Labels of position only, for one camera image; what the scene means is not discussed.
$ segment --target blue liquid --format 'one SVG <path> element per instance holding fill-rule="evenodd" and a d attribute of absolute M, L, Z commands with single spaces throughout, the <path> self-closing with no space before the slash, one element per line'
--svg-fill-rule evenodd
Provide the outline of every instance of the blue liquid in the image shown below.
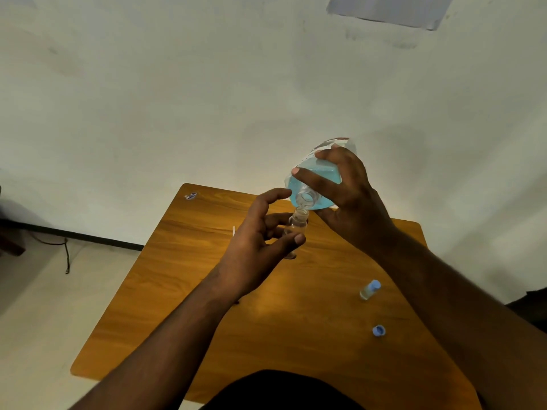
<path fill-rule="evenodd" d="M 298 167 L 307 168 L 308 170 L 320 175 L 321 177 L 325 177 L 326 179 L 331 180 L 337 184 L 340 184 L 342 182 L 342 178 L 340 178 L 340 173 L 338 172 L 338 167 L 336 166 L 336 164 L 333 164 L 329 161 L 325 161 L 324 159 L 317 159 L 315 157 L 311 157 L 305 160 L 304 162 L 302 162 L 301 164 L 299 164 Z M 298 207 L 298 204 L 295 198 L 302 186 L 303 186 L 302 181 L 297 180 L 291 175 L 289 179 L 289 183 L 286 185 L 286 187 L 290 188 L 293 191 L 293 193 L 291 194 L 291 203 L 295 207 Z M 331 200 L 321 196 L 318 199 L 317 203 L 315 203 L 308 210 L 319 210 L 319 209 L 324 209 L 333 205 L 334 203 Z"/>

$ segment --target fingernail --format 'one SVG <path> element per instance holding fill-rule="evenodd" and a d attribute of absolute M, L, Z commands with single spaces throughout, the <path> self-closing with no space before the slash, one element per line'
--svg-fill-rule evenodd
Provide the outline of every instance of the fingernail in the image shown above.
<path fill-rule="evenodd" d="M 303 244 L 306 241 L 306 236 L 304 234 L 300 233 L 294 238 L 294 242 L 296 244 Z"/>

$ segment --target blue cap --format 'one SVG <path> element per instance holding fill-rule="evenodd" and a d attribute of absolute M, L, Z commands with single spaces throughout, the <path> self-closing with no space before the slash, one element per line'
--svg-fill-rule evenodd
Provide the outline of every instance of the blue cap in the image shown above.
<path fill-rule="evenodd" d="M 371 283 L 369 283 L 369 290 L 371 292 L 376 292 L 381 287 L 382 287 L 382 285 L 376 279 L 374 279 Z"/>
<path fill-rule="evenodd" d="M 373 328 L 373 334 L 375 337 L 383 337 L 386 334 L 386 329 L 382 325 L 376 325 Z"/>

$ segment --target wooden tabletop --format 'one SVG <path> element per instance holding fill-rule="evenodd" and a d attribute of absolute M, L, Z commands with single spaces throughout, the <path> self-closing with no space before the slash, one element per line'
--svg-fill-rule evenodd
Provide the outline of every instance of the wooden tabletop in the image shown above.
<path fill-rule="evenodd" d="M 196 192 L 194 199 L 185 196 Z M 255 196 L 184 184 L 72 365 L 102 379 L 218 262 Z M 292 212 L 279 201 L 270 212 Z M 394 220 L 425 244 L 418 223 Z M 480 409 L 475 391 L 386 273 L 311 214 L 307 242 L 226 314 L 186 399 L 270 368 L 321 379 L 375 409 Z M 368 301 L 359 290 L 382 288 Z M 382 324 L 384 337 L 373 336 Z"/>

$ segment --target transparent bottle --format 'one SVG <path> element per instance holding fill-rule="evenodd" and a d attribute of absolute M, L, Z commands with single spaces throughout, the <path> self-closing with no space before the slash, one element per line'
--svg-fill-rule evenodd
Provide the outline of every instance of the transparent bottle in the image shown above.
<path fill-rule="evenodd" d="M 284 234 L 289 233 L 302 233 L 306 234 L 307 219 L 310 215 L 308 210 L 303 209 L 302 207 L 296 207 L 293 215 L 289 218 L 287 225 L 285 226 Z M 291 253 L 285 256 L 285 259 L 294 259 L 297 256 L 293 250 Z"/>
<path fill-rule="evenodd" d="M 378 289 L 380 289 L 382 285 L 374 279 L 371 283 L 366 285 L 361 291 L 359 292 L 359 295 L 361 296 L 361 299 L 364 299 L 365 301 L 368 300 L 371 296 L 373 296 Z"/>
<path fill-rule="evenodd" d="M 319 174 L 321 177 L 325 177 L 337 184 L 341 183 L 342 179 L 340 178 L 340 173 L 338 172 L 336 164 L 324 159 L 315 158 L 316 151 L 328 149 L 333 144 L 343 146 L 354 153 L 357 152 L 355 144 L 350 138 L 332 138 L 311 150 L 297 167 L 307 168 L 308 170 Z M 290 188 L 293 191 L 291 194 L 291 202 L 295 207 L 302 207 L 306 210 L 318 210 L 334 205 L 331 200 L 323 197 L 317 191 L 312 190 L 310 186 L 297 180 L 292 175 L 285 179 L 285 187 Z"/>

